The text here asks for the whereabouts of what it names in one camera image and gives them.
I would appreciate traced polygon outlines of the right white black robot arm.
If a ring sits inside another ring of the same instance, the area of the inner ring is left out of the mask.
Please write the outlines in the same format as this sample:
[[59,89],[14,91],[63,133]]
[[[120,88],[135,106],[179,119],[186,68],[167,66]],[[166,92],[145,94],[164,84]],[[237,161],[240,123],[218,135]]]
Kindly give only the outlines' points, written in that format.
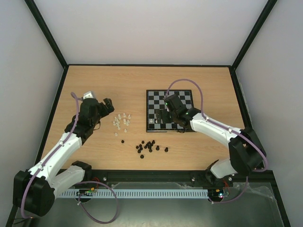
[[228,148],[229,157],[214,161],[205,171],[205,178],[211,185],[217,185],[228,175],[248,176],[258,171],[259,164],[267,165],[266,153],[252,128],[231,127],[210,118],[199,109],[188,109],[178,95],[165,98],[164,103],[163,109],[155,111],[158,122],[173,122],[203,133]]

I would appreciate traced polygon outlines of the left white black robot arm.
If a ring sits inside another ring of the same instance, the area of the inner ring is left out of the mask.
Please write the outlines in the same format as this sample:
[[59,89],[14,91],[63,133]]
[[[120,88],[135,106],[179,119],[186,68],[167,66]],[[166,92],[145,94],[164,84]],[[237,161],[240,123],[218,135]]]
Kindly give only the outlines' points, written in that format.
[[84,96],[76,104],[73,116],[57,144],[36,165],[26,171],[19,171],[14,177],[13,204],[20,208],[23,218],[26,211],[44,216],[53,206],[55,199],[71,186],[89,183],[91,165],[75,161],[60,173],[63,164],[93,134],[95,126],[103,117],[114,111],[111,99],[102,102],[91,95]]

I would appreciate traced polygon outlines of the black grey chess board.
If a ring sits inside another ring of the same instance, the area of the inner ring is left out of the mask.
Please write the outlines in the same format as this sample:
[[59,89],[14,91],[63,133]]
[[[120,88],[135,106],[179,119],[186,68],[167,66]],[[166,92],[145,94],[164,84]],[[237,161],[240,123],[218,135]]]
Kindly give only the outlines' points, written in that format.
[[[146,91],[146,131],[147,132],[168,132],[168,131],[177,131],[177,132],[190,132],[191,130],[185,129],[178,124],[172,123],[155,123],[156,114],[155,110],[162,109],[168,110],[165,105],[164,97],[166,90],[147,90]],[[178,95],[182,103],[191,108],[194,106],[192,90],[183,89],[183,90],[170,90],[169,96]]]

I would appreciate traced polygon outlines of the clear plastic sheet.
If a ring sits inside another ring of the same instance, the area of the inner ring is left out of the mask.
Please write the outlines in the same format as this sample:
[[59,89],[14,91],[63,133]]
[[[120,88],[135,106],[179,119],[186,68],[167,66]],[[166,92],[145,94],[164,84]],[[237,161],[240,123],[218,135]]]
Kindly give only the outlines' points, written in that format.
[[[245,186],[245,182],[243,183],[234,182],[233,187],[231,189],[230,198],[233,199],[239,196],[239,194],[243,191],[244,186]],[[245,193],[258,195],[261,196],[262,198],[269,199],[271,202],[276,202],[274,190],[270,183],[250,182],[246,186]]]

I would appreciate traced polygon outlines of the black aluminium frame rail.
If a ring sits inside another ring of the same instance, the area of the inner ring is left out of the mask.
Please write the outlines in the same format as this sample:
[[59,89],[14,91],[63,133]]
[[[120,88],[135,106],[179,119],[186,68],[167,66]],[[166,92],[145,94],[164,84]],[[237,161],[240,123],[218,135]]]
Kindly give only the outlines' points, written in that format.
[[151,182],[151,183],[193,183],[215,186],[223,182],[244,182],[245,176],[228,175],[223,179],[215,179],[205,170],[92,170],[92,177],[109,183],[119,182]]

